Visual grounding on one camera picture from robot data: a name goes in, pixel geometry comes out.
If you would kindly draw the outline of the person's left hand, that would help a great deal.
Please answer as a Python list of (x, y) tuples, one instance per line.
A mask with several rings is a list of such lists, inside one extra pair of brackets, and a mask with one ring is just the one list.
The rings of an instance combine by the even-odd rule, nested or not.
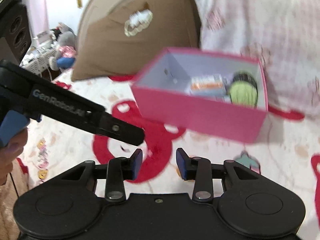
[(0, 153), (0, 185), (7, 181), (7, 175), (13, 170), (13, 161), (23, 152), (28, 140), (28, 129), (15, 135)]

